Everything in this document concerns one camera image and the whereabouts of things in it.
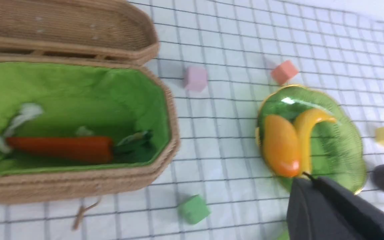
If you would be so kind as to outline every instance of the green plate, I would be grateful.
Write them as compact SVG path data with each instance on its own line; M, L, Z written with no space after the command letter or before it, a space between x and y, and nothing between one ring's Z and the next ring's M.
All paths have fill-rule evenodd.
M259 145L263 142L263 123L267 115L277 114L292 122L303 111L315 107L334 115L337 124L323 122L315 125L311 137L312 174L327 176L357 194L367 178L361 137L343 109L325 93L300 85L280 88L262 103L256 140ZM292 179L277 179L288 191L291 190Z

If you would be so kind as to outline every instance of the orange block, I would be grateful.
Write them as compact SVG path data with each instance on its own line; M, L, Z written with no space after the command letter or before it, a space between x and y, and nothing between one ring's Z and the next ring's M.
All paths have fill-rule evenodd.
M283 62L272 70L271 76L279 85L284 85L299 73L290 60Z

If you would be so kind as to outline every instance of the green block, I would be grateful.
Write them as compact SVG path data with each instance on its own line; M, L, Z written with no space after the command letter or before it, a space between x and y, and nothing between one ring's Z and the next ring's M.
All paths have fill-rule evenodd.
M178 206L178 210L189 224L197 224L210 215L210 210L200 195L190 197Z

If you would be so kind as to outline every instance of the basket handle strap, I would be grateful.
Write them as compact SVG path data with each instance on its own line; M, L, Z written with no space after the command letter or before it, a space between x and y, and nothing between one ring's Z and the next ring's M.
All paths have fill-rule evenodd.
M79 225L81 224L82 220L84 219L85 212L90 210L91 208L94 208L97 205L99 205L101 200L102 200L102 196L99 196L99 199L97 200L97 202L95 204L93 204L89 207L86 207L86 208L84 206L79 207L78 213L76 214L75 222L73 222L72 231L75 231L79 228Z

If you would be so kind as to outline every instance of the pink block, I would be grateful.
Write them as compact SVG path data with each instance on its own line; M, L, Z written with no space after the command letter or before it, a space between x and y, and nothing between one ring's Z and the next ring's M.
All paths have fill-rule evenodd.
M207 70L203 67L188 67L185 75L185 88L201 92L207 87Z

